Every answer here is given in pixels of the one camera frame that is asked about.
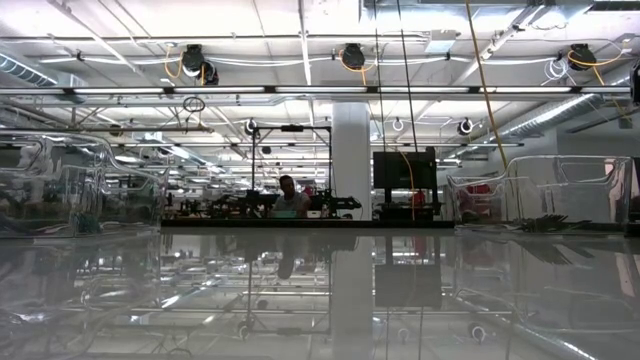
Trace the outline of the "person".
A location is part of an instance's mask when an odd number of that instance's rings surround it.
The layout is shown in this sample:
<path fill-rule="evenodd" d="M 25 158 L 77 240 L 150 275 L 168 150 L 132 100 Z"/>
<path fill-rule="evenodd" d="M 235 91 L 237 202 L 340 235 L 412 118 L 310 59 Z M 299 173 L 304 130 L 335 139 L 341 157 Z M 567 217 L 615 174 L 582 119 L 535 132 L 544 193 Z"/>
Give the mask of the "person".
<path fill-rule="evenodd" d="M 311 206 L 310 197 L 296 190 L 294 179 L 289 175 L 281 176 L 279 185 L 283 194 L 274 203 L 271 216 L 306 218 Z"/>

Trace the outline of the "white building column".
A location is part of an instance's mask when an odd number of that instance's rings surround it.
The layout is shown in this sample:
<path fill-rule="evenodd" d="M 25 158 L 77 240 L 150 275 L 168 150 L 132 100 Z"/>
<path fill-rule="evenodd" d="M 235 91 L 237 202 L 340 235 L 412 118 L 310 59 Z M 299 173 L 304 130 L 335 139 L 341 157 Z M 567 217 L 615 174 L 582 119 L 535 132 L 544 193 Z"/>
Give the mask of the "white building column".
<path fill-rule="evenodd" d="M 333 187 L 338 197 L 353 197 L 360 209 L 346 210 L 354 220 L 371 219 L 370 114 L 364 102 L 338 102 L 332 114 Z"/>

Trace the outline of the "black monitor on stand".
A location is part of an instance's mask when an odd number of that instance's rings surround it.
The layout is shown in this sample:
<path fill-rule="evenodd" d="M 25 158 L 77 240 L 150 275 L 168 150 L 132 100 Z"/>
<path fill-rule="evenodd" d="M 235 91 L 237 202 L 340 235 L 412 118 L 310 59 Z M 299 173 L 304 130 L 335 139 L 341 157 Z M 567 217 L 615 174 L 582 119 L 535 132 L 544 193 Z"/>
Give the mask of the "black monitor on stand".
<path fill-rule="evenodd" d="M 441 210 L 435 149 L 374 152 L 373 187 L 384 191 L 374 211 L 379 220 L 432 222 Z"/>

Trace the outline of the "long ceiling light strip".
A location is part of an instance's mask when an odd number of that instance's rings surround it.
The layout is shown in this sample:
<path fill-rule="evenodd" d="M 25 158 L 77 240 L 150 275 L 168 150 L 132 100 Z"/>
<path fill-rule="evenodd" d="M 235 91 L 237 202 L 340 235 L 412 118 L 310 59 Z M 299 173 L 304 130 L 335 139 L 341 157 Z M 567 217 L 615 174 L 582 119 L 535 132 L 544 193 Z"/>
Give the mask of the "long ceiling light strip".
<path fill-rule="evenodd" d="M 0 95 L 174 95 L 174 94 L 418 94 L 470 95 L 489 94 L 555 95 L 596 94 L 630 95 L 629 86 L 222 86 L 222 87 L 41 87 L 0 88 Z"/>

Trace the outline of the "red storage bin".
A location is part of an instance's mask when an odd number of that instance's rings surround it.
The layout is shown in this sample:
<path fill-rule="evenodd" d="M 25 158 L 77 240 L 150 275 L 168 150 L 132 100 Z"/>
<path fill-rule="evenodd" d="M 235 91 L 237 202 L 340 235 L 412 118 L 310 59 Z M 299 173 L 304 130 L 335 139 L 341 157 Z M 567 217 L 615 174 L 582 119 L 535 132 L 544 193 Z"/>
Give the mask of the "red storage bin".
<path fill-rule="evenodd" d="M 488 217 L 491 214 L 492 189 L 487 184 L 465 186 L 458 192 L 463 214 Z"/>

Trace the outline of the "clear plastic bin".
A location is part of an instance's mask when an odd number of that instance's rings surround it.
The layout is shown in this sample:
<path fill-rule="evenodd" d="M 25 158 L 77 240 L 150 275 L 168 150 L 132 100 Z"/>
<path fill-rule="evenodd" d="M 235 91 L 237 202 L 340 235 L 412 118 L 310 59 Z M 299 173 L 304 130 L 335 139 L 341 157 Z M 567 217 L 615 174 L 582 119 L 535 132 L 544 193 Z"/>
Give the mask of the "clear plastic bin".
<path fill-rule="evenodd" d="M 576 231 L 621 227 L 629 222 L 634 165 L 631 157 L 536 155 L 515 158 L 494 176 L 449 176 L 454 221 L 464 228 L 533 233 L 525 229 L 530 219 L 560 214 L 567 222 L 591 221 Z M 491 214 L 463 214 L 458 192 L 480 184 L 492 189 Z"/>
<path fill-rule="evenodd" d="M 120 164 L 99 137 L 0 129 L 0 238 L 157 232 L 167 175 Z M 96 234 L 30 235 L 24 228 L 94 219 Z"/>

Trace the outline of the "black frame rig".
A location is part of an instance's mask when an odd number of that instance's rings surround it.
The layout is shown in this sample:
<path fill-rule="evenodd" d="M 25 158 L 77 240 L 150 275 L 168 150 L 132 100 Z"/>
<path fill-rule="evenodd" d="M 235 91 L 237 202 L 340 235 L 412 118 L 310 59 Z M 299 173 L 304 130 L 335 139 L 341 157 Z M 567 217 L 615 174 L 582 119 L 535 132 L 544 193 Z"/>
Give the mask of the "black frame rig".
<path fill-rule="evenodd" d="M 332 189 L 332 128 L 316 125 L 261 125 L 250 136 L 250 189 L 260 194 L 283 194 L 279 178 L 289 175 L 296 190 L 315 193 Z M 306 218 L 321 218 L 308 211 Z"/>

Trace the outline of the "silver ventilation duct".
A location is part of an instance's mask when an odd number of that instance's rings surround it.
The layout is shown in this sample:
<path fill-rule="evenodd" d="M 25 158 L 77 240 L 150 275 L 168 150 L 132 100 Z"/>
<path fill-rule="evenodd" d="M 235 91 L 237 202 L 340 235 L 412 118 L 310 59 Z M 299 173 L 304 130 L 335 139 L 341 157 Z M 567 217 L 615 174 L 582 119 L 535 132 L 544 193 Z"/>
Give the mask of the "silver ventilation duct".
<path fill-rule="evenodd" d="M 87 83 L 74 74 L 40 69 L 20 56 L 0 51 L 0 74 L 6 74 L 35 88 L 75 88 Z"/>
<path fill-rule="evenodd" d="M 629 67 L 614 70 L 612 75 L 601 76 L 604 84 L 582 85 L 578 93 L 544 103 L 516 117 L 502 126 L 498 134 L 506 138 L 526 138 L 595 111 L 609 100 L 628 98 L 629 77 Z"/>

